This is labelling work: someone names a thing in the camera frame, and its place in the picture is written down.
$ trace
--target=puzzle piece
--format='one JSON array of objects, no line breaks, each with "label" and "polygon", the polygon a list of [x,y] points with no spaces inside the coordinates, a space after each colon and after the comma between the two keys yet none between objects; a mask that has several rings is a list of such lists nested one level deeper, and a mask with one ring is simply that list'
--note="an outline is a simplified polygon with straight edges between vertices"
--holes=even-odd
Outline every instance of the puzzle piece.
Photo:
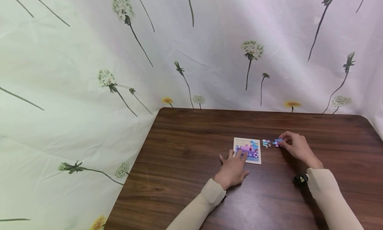
[{"label": "puzzle piece", "polygon": [[262,144],[263,146],[265,146],[266,148],[268,147],[271,147],[271,141],[270,140],[267,140],[267,139],[262,139]]},{"label": "puzzle piece", "polygon": [[274,140],[274,142],[273,142],[273,144],[275,145],[275,147],[279,147],[279,145],[278,145],[278,141],[283,141],[283,139],[275,139]]}]

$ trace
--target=dandelion stem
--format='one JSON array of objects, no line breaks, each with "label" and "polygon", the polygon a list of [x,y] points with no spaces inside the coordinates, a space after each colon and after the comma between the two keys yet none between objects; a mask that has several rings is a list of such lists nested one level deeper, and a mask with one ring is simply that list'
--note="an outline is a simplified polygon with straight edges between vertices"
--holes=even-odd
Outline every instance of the dandelion stem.
[{"label": "dandelion stem", "polygon": [[137,114],[135,114],[135,113],[129,108],[129,106],[126,104],[124,98],[121,96],[121,94],[119,93],[119,91],[118,91],[118,90],[116,90],[116,91],[117,91],[118,95],[121,97],[122,101],[124,101],[124,103],[125,103],[125,105],[128,107],[128,109],[129,109],[129,110],[130,110],[136,117],[138,117]]},{"label": "dandelion stem", "polygon": [[348,71],[346,72],[346,76],[344,77],[344,80],[343,80],[342,84],[340,85],[340,87],[337,88],[337,89],[333,92],[333,94],[330,96],[330,99],[328,100],[327,107],[326,107],[326,109],[323,111],[322,114],[324,114],[324,113],[327,111],[328,107],[330,106],[330,102],[331,102],[331,98],[332,98],[332,96],[333,96],[333,95],[334,95],[340,88],[342,88],[343,84],[345,83],[345,81],[346,81],[346,79],[347,79],[347,75],[348,75]]},{"label": "dandelion stem", "polygon": [[25,8],[25,6],[19,0],[16,1],[28,12],[28,14],[30,14],[30,16],[32,16],[32,18],[34,18],[34,16],[29,12],[27,8]]},{"label": "dandelion stem", "polygon": [[43,3],[41,0],[38,0],[40,1],[40,3],[42,3],[50,12],[52,12],[59,20],[63,21],[62,18],[60,18],[58,15],[56,15],[56,13],[54,13],[48,6],[45,5],[45,3]]},{"label": "dandelion stem", "polygon": [[192,106],[192,108],[194,108],[194,105],[192,104],[191,88],[189,87],[189,84],[188,84],[188,82],[186,81],[185,75],[182,74],[182,76],[184,77],[185,82],[186,82],[186,84],[188,85],[188,89],[189,89],[189,98],[191,99],[191,106]]},{"label": "dandelion stem", "polygon": [[14,93],[11,93],[11,92],[9,92],[8,90],[6,90],[6,89],[3,89],[2,87],[0,87],[0,90],[2,90],[2,91],[4,91],[4,92],[6,92],[7,94],[10,94],[10,95],[12,95],[12,96],[15,96],[16,98],[18,98],[18,99],[21,99],[21,100],[23,100],[23,101],[25,101],[25,102],[27,102],[27,103],[29,103],[29,104],[32,104],[33,106],[35,106],[35,107],[37,107],[37,108],[41,109],[42,111],[45,111],[43,108],[41,108],[41,107],[37,106],[36,104],[34,104],[34,103],[32,103],[32,102],[30,102],[30,101],[26,100],[25,98],[22,98],[22,97],[20,97],[20,96],[16,95],[16,94],[14,94]]},{"label": "dandelion stem", "polygon": [[194,27],[194,13],[193,13],[193,11],[192,11],[192,2],[191,2],[191,0],[189,0],[189,5],[190,5],[190,7],[191,7],[191,19],[192,19],[192,26]]},{"label": "dandelion stem", "polygon": [[265,80],[265,76],[263,77],[262,82],[261,82],[261,106],[262,106],[262,85],[263,85],[264,80]]},{"label": "dandelion stem", "polygon": [[146,52],[145,52],[144,48],[142,47],[141,43],[138,41],[138,38],[137,38],[137,36],[136,36],[136,33],[134,33],[134,30],[133,30],[132,24],[130,24],[129,26],[130,26],[130,29],[132,30],[132,32],[133,32],[133,34],[134,34],[134,37],[136,38],[136,40],[137,40],[138,44],[140,45],[141,49],[144,51],[144,53],[145,53],[145,55],[146,55],[146,58],[148,58],[148,60],[149,60],[150,64],[152,65],[152,68],[154,68],[154,67],[153,67],[153,64],[152,64],[152,62],[150,61],[150,59],[149,59],[148,55],[146,54]]},{"label": "dandelion stem", "polygon": [[339,109],[339,106],[338,106],[338,107],[336,107],[336,110],[333,112],[333,114],[335,114],[335,112],[336,112],[336,111],[338,111],[338,109]]},{"label": "dandelion stem", "polygon": [[325,14],[326,14],[326,11],[327,11],[328,6],[330,6],[330,4],[326,5],[326,8],[325,8],[324,11],[323,11],[322,18],[321,18],[320,21],[319,21],[319,25],[318,25],[318,28],[317,28],[317,32],[315,33],[314,42],[313,42],[312,48],[311,48],[311,50],[310,50],[310,55],[309,55],[309,59],[307,60],[307,62],[309,62],[309,60],[310,60],[311,53],[312,53],[312,51],[313,51],[315,42],[317,41],[317,37],[318,37],[318,33],[319,33],[319,29],[320,29],[320,26],[322,25],[322,22],[323,22],[323,19],[324,19],[324,16],[325,16]]},{"label": "dandelion stem", "polygon": [[[104,173],[104,172],[102,172],[102,171],[99,171],[99,170],[94,170],[94,169],[90,169],[90,168],[86,168],[86,167],[81,167],[81,169],[88,170],[88,171],[93,171],[93,172],[99,172],[99,173],[101,173],[101,174],[104,174],[106,177],[109,177],[109,175],[107,175],[106,173]],[[110,180],[112,180],[112,181],[115,182],[115,183],[118,183],[118,184],[120,184],[120,185],[124,185],[124,184],[122,184],[122,183],[120,183],[120,182],[115,181],[115,180],[112,179],[111,177],[109,177],[109,178],[110,178]]]},{"label": "dandelion stem", "polygon": [[30,221],[30,219],[27,219],[27,218],[0,219],[0,222],[12,222],[12,221]]},{"label": "dandelion stem", "polygon": [[250,66],[251,66],[251,60],[250,60],[250,63],[249,63],[249,68],[247,69],[247,76],[246,76],[246,91],[247,91],[247,80],[249,79]]},{"label": "dandelion stem", "polygon": [[360,3],[360,5],[359,5],[359,7],[358,7],[358,9],[357,9],[357,11],[356,11],[355,13],[358,13],[358,11],[359,11],[361,5],[363,4],[363,1],[364,1],[364,0],[361,0],[361,3]]},{"label": "dandelion stem", "polygon": [[140,0],[140,2],[141,2],[141,4],[142,4],[142,6],[144,7],[144,10],[145,10],[145,12],[146,12],[146,15],[148,16],[149,21],[150,21],[150,23],[152,24],[153,32],[155,33],[155,31],[154,31],[154,26],[153,26],[153,23],[152,23],[152,20],[150,19],[149,14],[148,14],[148,12],[146,11],[146,8],[145,8],[143,2],[142,2],[141,0]]},{"label": "dandelion stem", "polygon": [[146,110],[148,111],[148,112],[150,112],[149,111],[149,109],[143,104],[143,103],[141,103],[141,101],[137,98],[137,96],[135,95],[135,94],[133,94],[135,97],[136,97],[136,99],[140,102],[140,104],[142,104],[142,106],[144,106],[144,108],[146,108]]}]

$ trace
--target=beige sleeve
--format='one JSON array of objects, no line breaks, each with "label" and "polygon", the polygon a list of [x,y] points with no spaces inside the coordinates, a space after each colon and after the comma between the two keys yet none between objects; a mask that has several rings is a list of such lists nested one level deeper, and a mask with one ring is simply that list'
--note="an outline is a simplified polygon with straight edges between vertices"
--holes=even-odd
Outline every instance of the beige sleeve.
[{"label": "beige sleeve", "polygon": [[363,230],[328,169],[307,170],[308,186],[330,230]]},{"label": "beige sleeve", "polygon": [[210,179],[201,193],[187,205],[166,230],[199,230],[205,218],[226,195],[221,185]]}]

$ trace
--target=dark brown tabletop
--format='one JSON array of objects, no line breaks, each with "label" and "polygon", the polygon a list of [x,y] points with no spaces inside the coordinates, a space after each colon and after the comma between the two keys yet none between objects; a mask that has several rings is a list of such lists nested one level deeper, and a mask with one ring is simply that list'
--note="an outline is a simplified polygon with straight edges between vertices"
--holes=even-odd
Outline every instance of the dark brown tabletop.
[{"label": "dark brown tabletop", "polygon": [[[356,115],[163,108],[121,190],[105,230],[164,230],[221,166],[234,137],[275,140],[304,135],[338,181],[365,230],[383,229],[383,144]],[[261,147],[262,164],[210,213],[202,230],[328,229],[306,187],[292,177],[305,166]]]}]

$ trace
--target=person's left hand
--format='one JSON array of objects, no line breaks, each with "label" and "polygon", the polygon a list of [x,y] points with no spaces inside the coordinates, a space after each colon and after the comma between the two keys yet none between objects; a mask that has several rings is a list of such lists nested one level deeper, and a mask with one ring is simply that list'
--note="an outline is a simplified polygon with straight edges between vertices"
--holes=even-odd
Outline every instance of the person's left hand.
[{"label": "person's left hand", "polygon": [[215,175],[213,180],[220,184],[226,191],[229,187],[241,184],[245,177],[249,175],[248,170],[243,170],[245,165],[247,152],[242,156],[242,150],[239,150],[235,157],[233,157],[233,150],[229,150],[229,156],[224,159],[222,155],[219,158],[222,162],[221,170]]}]

